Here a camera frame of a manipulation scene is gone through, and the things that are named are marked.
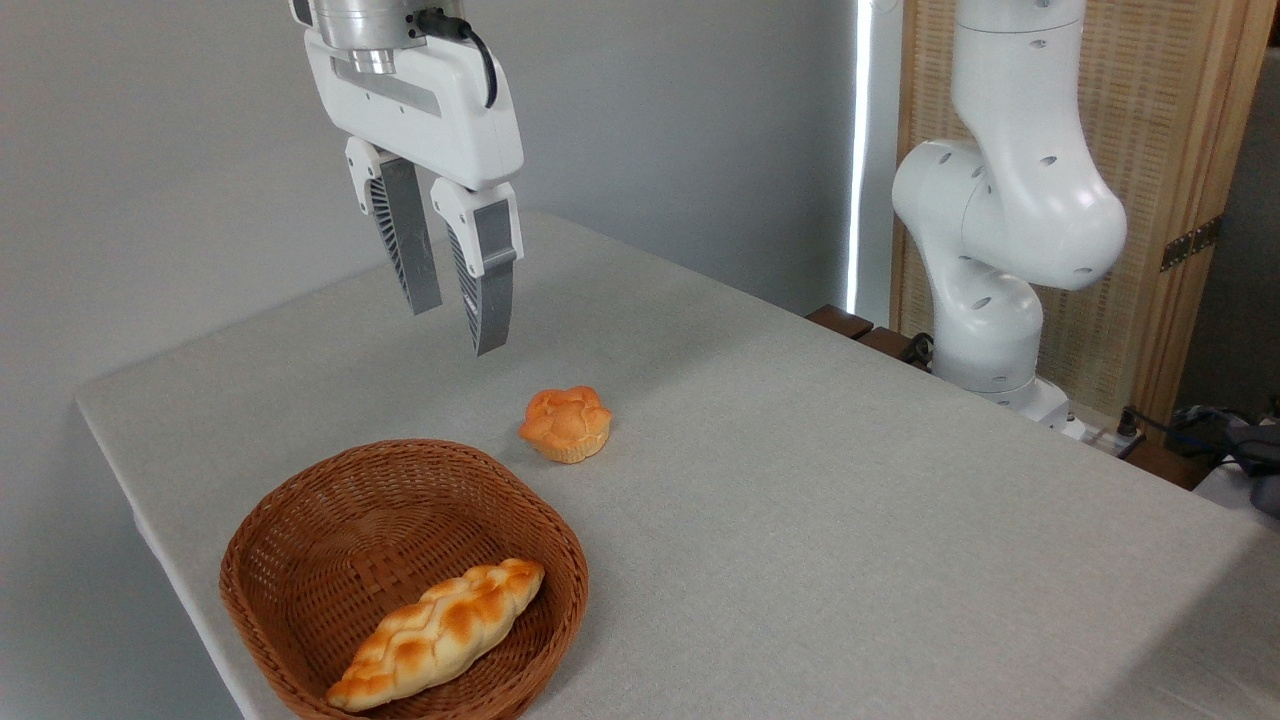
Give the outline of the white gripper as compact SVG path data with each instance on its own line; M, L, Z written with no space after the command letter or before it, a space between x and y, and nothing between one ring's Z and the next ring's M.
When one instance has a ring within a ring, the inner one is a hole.
M449 178L435 179L431 202L445 222L475 352L500 347L524 258L515 191L502 183L524 165L502 64L486 108L485 65L471 44L434 38L402 49L394 73L380 76L357 72L314 29L303 42L328 115L355 136L346 159L358 206L374 219L411 310L442 305L417 164Z

